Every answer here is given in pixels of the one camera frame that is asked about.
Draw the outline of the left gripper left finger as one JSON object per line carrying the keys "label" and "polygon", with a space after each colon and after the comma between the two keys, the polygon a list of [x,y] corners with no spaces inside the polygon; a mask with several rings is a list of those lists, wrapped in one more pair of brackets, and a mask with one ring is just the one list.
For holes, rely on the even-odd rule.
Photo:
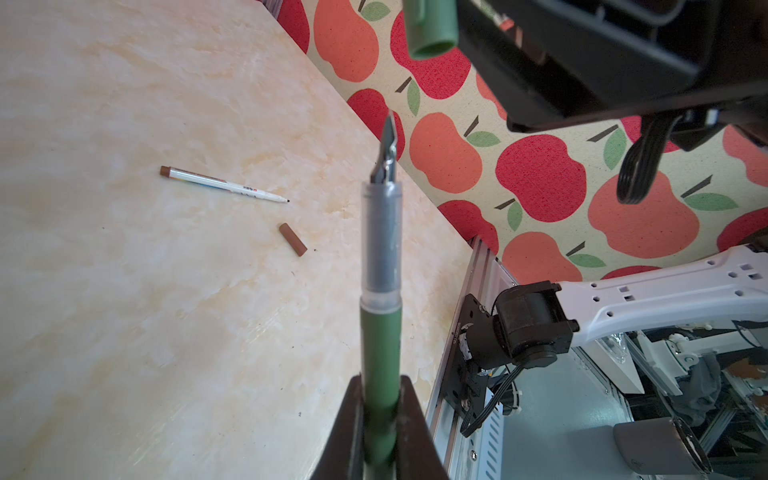
{"label": "left gripper left finger", "polygon": [[364,476],[364,406],[360,375],[351,378],[311,480],[361,480]]}

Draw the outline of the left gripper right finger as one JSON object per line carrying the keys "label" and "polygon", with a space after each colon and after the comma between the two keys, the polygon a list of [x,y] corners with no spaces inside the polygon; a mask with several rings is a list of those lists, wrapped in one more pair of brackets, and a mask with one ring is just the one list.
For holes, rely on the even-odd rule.
{"label": "left gripper right finger", "polygon": [[395,478],[448,480],[411,379],[400,377],[396,415]]}

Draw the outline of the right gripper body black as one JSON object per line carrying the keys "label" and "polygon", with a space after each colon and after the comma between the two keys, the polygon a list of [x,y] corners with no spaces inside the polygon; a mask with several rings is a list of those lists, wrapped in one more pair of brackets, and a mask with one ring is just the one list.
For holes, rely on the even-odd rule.
{"label": "right gripper body black", "polygon": [[457,5],[459,47],[515,133],[702,112],[767,136],[763,1],[496,1],[503,31]]}

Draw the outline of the green pen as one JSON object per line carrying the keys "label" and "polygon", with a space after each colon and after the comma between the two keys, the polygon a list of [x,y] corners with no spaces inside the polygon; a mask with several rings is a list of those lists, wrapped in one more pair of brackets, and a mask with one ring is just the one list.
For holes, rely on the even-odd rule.
{"label": "green pen", "polygon": [[362,184],[360,327],[366,479],[392,479],[402,327],[402,184],[392,112],[377,159]]}

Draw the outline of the green pen cap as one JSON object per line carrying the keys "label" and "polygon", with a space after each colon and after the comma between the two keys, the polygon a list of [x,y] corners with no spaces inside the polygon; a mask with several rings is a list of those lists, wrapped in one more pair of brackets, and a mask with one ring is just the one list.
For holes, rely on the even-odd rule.
{"label": "green pen cap", "polygon": [[412,59],[437,58],[458,45],[455,0],[404,0],[403,13],[408,53]]}

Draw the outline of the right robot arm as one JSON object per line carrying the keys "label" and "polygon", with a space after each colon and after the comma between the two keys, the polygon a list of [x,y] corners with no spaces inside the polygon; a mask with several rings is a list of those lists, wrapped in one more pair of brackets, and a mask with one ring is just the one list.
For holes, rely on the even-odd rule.
{"label": "right robot arm", "polygon": [[[507,113],[535,133],[637,116],[618,201],[645,199],[664,147],[690,151],[726,126],[767,140],[763,1],[496,1],[521,31],[504,33],[469,1],[458,46]],[[735,246],[683,266],[608,282],[543,281],[467,297],[454,344],[474,369],[545,367],[572,347],[633,330],[767,318],[767,246]]]}

